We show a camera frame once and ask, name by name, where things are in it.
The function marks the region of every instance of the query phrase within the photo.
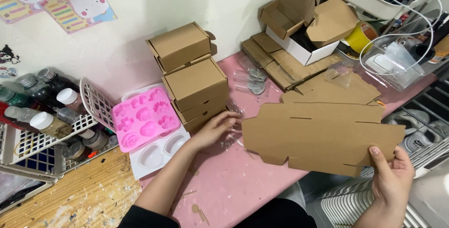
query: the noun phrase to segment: hand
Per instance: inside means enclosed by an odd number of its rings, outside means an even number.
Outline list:
[[[242,122],[237,112],[224,111],[213,117],[190,140],[198,149],[206,148],[214,144],[223,133],[232,131],[232,126]]]
[[[374,201],[385,204],[385,207],[405,210],[415,176],[415,169],[407,152],[396,146],[395,157],[391,162],[386,161],[376,146],[370,147],[369,152],[376,164],[372,186]]]

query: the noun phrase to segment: white cable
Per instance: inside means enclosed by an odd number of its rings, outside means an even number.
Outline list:
[[[359,59],[360,59],[360,64],[361,64],[362,67],[363,67],[366,71],[368,71],[369,73],[373,73],[373,74],[381,75],[381,76],[397,75],[397,74],[399,74],[399,73],[406,72],[407,70],[413,68],[413,67],[414,67],[416,64],[418,64],[422,59],[424,59],[424,57],[427,55],[427,53],[428,53],[429,50],[431,49],[431,44],[432,44],[432,42],[433,42],[433,24],[430,23],[430,21],[429,21],[423,14],[421,14],[421,13],[415,11],[414,9],[410,8],[409,6],[407,6],[407,5],[405,5],[405,4],[402,4],[401,2],[399,2],[399,1],[397,1],[397,0],[393,0],[393,1],[396,2],[397,4],[399,4],[400,6],[405,7],[405,8],[407,8],[407,9],[409,9],[410,11],[412,11],[412,12],[418,14],[419,16],[421,16],[425,21],[427,21],[427,23],[428,23],[428,25],[429,25],[429,28],[425,28],[424,30],[419,31],[419,32],[416,32],[416,33],[386,34],[386,35],[379,36],[379,37],[373,39],[372,41],[370,41],[370,42],[369,42],[369,43],[362,49],[362,52],[360,53],[360,58],[359,58]],[[440,5],[440,14],[439,14],[438,17],[435,19],[435,23],[440,19],[441,14],[443,13],[443,6],[442,6],[442,4],[441,4],[441,1],[440,1],[440,0],[437,0],[437,1],[438,1],[438,4]],[[426,50],[426,52],[423,54],[423,56],[422,56],[419,60],[417,60],[415,64],[411,65],[411,66],[408,67],[407,69],[404,69],[404,70],[402,70],[402,71],[400,71],[400,72],[393,73],[393,74],[380,74],[380,73],[376,73],[376,72],[374,72],[374,71],[369,70],[369,69],[363,64],[363,62],[362,62],[362,53],[365,51],[365,48],[366,48],[368,45],[373,44],[374,41],[376,41],[376,40],[378,40],[378,39],[380,39],[380,38],[383,38],[383,37],[387,37],[387,36],[407,36],[407,35],[415,35],[415,34],[419,34],[419,33],[422,33],[422,32],[426,32],[426,31],[428,31],[428,30],[430,30],[430,43],[429,43],[429,47],[427,48],[427,50]]]

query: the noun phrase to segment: wooden table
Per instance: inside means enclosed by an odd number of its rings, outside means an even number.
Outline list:
[[[115,228],[140,192],[117,147],[0,215],[0,228]]]

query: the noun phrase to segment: person's left hand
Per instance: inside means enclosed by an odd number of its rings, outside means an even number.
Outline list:
[[[214,144],[223,133],[232,131],[232,126],[240,124],[241,115],[237,112],[224,111],[213,117],[190,142],[198,149],[206,148]]]

